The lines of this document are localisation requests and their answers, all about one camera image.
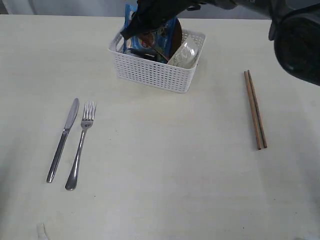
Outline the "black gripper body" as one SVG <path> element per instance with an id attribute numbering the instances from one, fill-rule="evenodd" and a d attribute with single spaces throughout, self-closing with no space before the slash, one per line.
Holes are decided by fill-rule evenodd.
<path id="1" fill-rule="evenodd" d="M 187 9 L 199 10 L 202 4 L 204 0 L 138 0 L 129 26 L 134 30 L 155 30 Z"/>

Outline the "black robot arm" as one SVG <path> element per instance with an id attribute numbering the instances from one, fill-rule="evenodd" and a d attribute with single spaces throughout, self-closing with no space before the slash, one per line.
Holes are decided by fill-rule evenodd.
<path id="1" fill-rule="evenodd" d="M 242 6 L 271 19 L 268 39 L 280 66 L 291 76 L 320 84 L 320 2 L 318 0 L 139 0 L 124 39 L 157 30 L 182 11 L 202 5 L 224 10 Z"/>

